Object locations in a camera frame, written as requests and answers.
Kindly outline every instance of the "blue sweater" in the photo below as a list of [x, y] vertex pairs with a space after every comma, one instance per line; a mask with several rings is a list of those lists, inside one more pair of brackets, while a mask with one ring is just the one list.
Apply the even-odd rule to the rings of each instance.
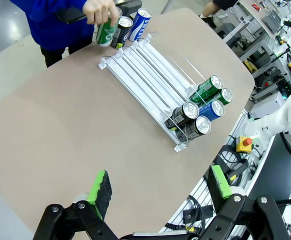
[[86, 0], [11, 0], [27, 17], [34, 41], [47, 50], [64, 49], [93, 35], [94, 26], [82, 19], [72, 24], [61, 22], [54, 13], [76, 7], [82, 10]]

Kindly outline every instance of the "person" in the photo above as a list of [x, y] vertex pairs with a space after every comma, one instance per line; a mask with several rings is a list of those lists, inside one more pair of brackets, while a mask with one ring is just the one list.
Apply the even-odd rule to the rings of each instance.
[[213, 0], [205, 5], [203, 12], [200, 15], [200, 18], [206, 22], [211, 28], [217, 28], [213, 16], [222, 10], [227, 10], [228, 8], [233, 7], [236, 4], [237, 0]]
[[[65, 48], [72, 54], [92, 43], [94, 25], [108, 21], [111, 26], [119, 18], [113, 0], [11, 0], [25, 12], [31, 35], [40, 45], [47, 67], [62, 59]], [[55, 15], [61, 9], [75, 7], [82, 10], [87, 19], [72, 24], [61, 22]]]

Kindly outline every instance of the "soda can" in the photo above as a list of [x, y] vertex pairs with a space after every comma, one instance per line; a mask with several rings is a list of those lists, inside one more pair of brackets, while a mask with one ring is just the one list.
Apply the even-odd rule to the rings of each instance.
[[115, 26], [111, 27], [111, 13], [109, 12], [109, 19], [107, 22], [100, 24], [99, 29], [96, 34], [96, 43], [101, 47], [107, 47], [111, 44], [112, 39], [114, 38], [114, 33], [118, 26], [118, 22], [122, 16], [122, 10], [119, 7], [116, 7], [119, 13], [119, 19]]
[[232, 91], [228, 88], [222, 88], [221, 92], [217, 93], [214, 97], [207, 99], [205, 102], [207, 104], [211, 103], [213, 100], [219, 100], [223, 105], [227, 105], [234, 99]]
[[111, 46], [119, 49], [125, 45], [134, 22], [127, 16], [122, 16], [113, 35]]
[[168, 129], [176, 130], [177, 127], [175, 123], [180, 127], [190, 120], [196, 119], [198, 116], [198, 106], [192, 101], [186, 101], [182, 106], [179, 106], [173, 110], [171, 119], [168, 118], [164, 124]]
[[130, 41], [140, 39], [144, 33], [148, 22], [150, 21], [152, 13], [145, 8], [139, 8], [133, 21], [133, 26], [130, 32]]
[[207, 105], [201, 107], [199, 116], [206, 116], [212, 122], [225, 114], [225, 106], [219, 100], [213, 100]]
[[218, 75], [212, 75], [205, 82], [198, 85], [197, 91], [189, 99], [195, 103], [203, 103], [202, 99], [206, 100], [213, 97], [221, 91], [222, 87], [222, 79]]
[[211, 123], [206, 116], [198, 116], [196, 120], [192, 120], [184, 125], [182, 128], [184, 134], [178, 129], [176, 137], [181, 142], [186, 142], [187, 140], [195, 139], [202, 135], [208, 134], [211, 130]]

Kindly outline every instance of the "green can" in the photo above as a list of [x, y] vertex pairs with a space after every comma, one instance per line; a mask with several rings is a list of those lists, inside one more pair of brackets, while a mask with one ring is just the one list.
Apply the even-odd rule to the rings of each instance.
[[207, 99], [205, 102], [207, 104], [211, 103], [213, 100], [219, 100], [223, 105], [227, 105], [232, 102], [234, 99], [234, 95], [232, 91], [230, 91], [228, 88], [224, 87], [222, 88], [221, 92], [218, 92], [214, 97], [211, 97]]
[[216, 93], [220, 92], [223, 87], [222, 79], [218, 75], [212, 75], [202, 84], [199, 84], [197, 91], [189, 97], [192, 102], [203, 103], [203, 100], [207, 100]]
[[113, 27], [111, 27], [111, 14], [109, 12], [108, 21], [103, 24], [100, 24], [99, 29], [97, 31], [96, 42], [101, 47], [109, 46], [112, 42], [112, 39], [114, 38], [114, 34], [118, 26], [118, 22], [122, 16], [122, 10], [119, 7], [116, 7], [116, 9], [119, 13], [119, 19], [117, 23]]

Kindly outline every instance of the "black can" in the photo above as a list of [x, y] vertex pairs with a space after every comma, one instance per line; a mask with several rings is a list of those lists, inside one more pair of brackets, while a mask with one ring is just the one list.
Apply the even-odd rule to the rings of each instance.
[[208, 134], [211, 130], [211, 123], [206, 116], [199, 116], [196, 120], [192, 120], [184, 125], [181, 130], [175, 131], [176, 137], [181, 142], [186, 142], [187, 140], [195, 139], [202, 135]]
[[134, 22], [127, 16], [122, 16], [115, 29], [111, 46], [119, 49], [126, 44], [126, 40], [129, 37], [130, 29]]
[[173, 129], [176, 127], [175, 123], [180, 127], [198, 116], [198, 106], [192, 101], [186, 101], [182, 106], [173, 110], [171, 119], [166, 120], [164, 124], [168, 129]]

